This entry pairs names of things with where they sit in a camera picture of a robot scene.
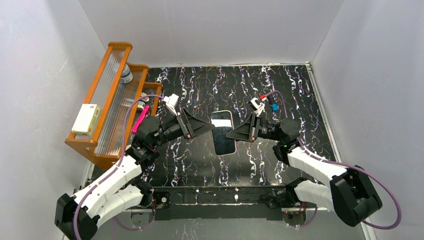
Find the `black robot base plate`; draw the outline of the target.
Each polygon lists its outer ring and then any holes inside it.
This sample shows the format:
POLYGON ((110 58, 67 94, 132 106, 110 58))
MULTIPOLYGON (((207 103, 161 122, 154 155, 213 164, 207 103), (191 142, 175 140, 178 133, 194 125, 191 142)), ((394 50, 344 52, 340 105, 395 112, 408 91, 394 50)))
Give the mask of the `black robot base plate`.
POLYGON ((155 220, 179 219, 306 219, 313 203, 292 202, 284 186, 155 187, 134 214, 154 213, 155 220))

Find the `beige phone case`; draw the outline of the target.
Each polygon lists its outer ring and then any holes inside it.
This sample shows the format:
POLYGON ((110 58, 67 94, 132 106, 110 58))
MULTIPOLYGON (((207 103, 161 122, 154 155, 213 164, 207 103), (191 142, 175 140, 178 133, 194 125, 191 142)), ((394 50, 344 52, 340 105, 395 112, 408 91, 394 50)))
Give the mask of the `beige phone case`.
POLYGON ((236 141, 226 135, 234 129, 233 115, 229 110, 214 111, 210 115, 214 125, 212 130, 215 154, 218 156, 231 155, 236 152, 236 141))

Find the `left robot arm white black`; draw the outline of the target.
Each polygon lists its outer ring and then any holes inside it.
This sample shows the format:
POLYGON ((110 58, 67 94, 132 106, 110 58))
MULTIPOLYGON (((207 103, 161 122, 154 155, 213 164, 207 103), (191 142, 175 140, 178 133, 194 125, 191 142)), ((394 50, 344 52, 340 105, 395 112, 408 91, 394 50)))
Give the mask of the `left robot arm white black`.
POLYGON ((185 108, 165 123, 146 116, 118 162, 80 191, 59 197, 55 226, 69 240, 92 239, 102 224, 152 196, 152 186, 141 176, 159 157, 158 147, 180 137, 196 138, 214 128, 185 108))

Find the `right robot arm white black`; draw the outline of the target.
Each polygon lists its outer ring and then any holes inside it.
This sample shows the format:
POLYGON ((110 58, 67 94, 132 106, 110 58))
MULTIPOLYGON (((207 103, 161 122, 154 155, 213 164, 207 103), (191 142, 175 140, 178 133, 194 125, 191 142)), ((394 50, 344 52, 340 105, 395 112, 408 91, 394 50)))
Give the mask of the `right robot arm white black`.
POLYGON ((313 203, 325 207, 346 225, 355 227, 380 210, 383 203, 370 178, 360 167, 343 167, 337 162, 326 163, 308 152, 299 141, 300 125, 291 118, 269 123, 251 114, 241 125, 226 134, 236 141, 253 142, 257 138, 276 141, 273 152, 285 165, 301 170, 315 178, 304 177, 285 185, 285 201, 313 203))

